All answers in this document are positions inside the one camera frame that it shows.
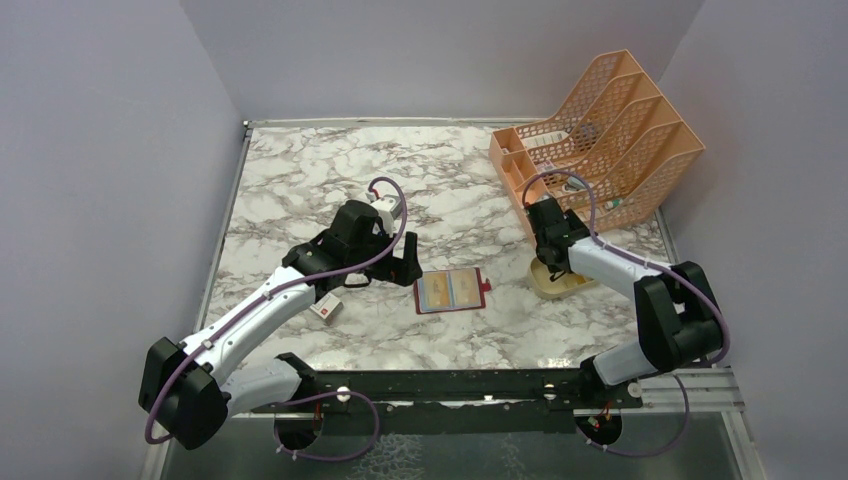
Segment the red leather card holder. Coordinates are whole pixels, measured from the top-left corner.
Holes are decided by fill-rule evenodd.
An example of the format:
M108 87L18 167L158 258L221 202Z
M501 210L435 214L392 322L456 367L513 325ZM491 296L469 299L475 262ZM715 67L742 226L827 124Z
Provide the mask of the red leather card holder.
M486 294L487 294L487 293L489 293L489 292L491 291L492 286L491 286L491 283L490 283L490 281L489 281L488 279L484 279L484 278L483 278L483 276L482 276L482 274L481 274L480 269L479 269L479 268L477 268L477 267L474 267L474 268L476 268L476 269L477 269L477 271L478 271L478 277L479 277L479 282L480 282L480 294L481 294L481 301L482 301L482 305L481 305L480 307L478 307L478 308L464 308L464 309L458 309L458 308L456 308L456 307L453 305L453 296L452 296L451 283L450 283L450 272L451 272L452 270L457 270L457 269L451 269L451 270L436 270L436 271L428 271L428 272L444 271L444 272L447 272L447 273L448 273L448 275L449 275L449 283L450 283L450 292L451 292L451 301L452 301L452 305L451 305L450 307L448 307L448 308L446 308L446 309L442 309L442 310L435 310L435 311L427 311L427 310L425 310L425 309L422 307L422 293L420 292L420 290L421 290L421 286L422 286L422 277L421 277L421 278L420 278L420 279L419 279L419 280L418 280L418 281L417 281L417 282L413 285L413 287L414 287L414 293L415 293L415 310L416 310L416 313L417 313L417 314L419 314L419 315L425 315L425 314L445 313L445 312L453 312L453 311L477 310L477 309L483 309L483 308L485 308L485 307L486 307Z

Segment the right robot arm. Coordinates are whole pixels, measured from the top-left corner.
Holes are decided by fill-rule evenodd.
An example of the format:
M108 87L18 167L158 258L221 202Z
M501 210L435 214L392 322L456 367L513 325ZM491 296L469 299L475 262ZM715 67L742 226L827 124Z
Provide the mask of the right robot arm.
M636 339L581 362L576 384L585 404L600 407L622 383L672 372L724 350L726 326L699 265L655 263L610 245L552 198L527 205L525 213L536 256L553 277L588 277L635 305Z

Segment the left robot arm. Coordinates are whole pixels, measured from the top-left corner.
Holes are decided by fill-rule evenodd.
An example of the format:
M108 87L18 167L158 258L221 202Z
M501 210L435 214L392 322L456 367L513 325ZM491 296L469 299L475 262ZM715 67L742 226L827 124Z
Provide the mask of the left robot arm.
M206 443L236 412L243 389L233 374L281 325L342 288L351 274L412 286L422 276L417 236L407 230L402 195L346 201L331 225L292 247L269 279L220 320L179 342L163 337L148 350L139 391L144 438Z

